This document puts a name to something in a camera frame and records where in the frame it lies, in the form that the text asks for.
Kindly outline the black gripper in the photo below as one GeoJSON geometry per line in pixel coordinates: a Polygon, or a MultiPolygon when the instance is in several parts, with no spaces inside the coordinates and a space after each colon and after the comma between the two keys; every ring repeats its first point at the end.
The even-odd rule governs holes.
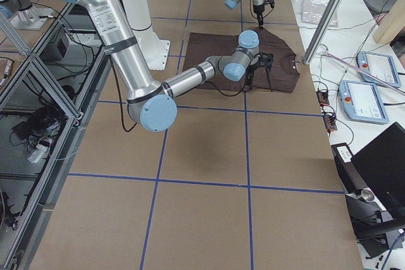
{"type": "Polygon", "coordinates": [[[273,54],[259,52],[257,55],[254,56],[253,63],[251,63],[247,67],[246,71],[246,90],[251,90],[252,81],[254,78],[254,72],[258,68],[264,68],[266,73],[266,79],[269,85],[269,90],[272,92],[272,84],[270,79],[271,68],[273,66],[273,54]]]}
{"type": "Polygon", "coordinates": [[[275,7],[275,0],[252,0],[252,5],[258,21],[258,27],[262,29],[264,24],[263,12],[265,11],[265,6],[270,5],[270,8],[273,9],[275,7]]]}

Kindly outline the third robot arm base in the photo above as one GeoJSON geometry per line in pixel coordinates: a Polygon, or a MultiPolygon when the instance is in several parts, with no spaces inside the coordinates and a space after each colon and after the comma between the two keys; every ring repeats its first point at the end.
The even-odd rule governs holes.
{"type": "Polygon", "coordinates": [[[15,29],[40,30],[45,22],[40,12],[31,0],[1,0],[1,13],[7,19],[13,17],[11,24],[15,29]]]}

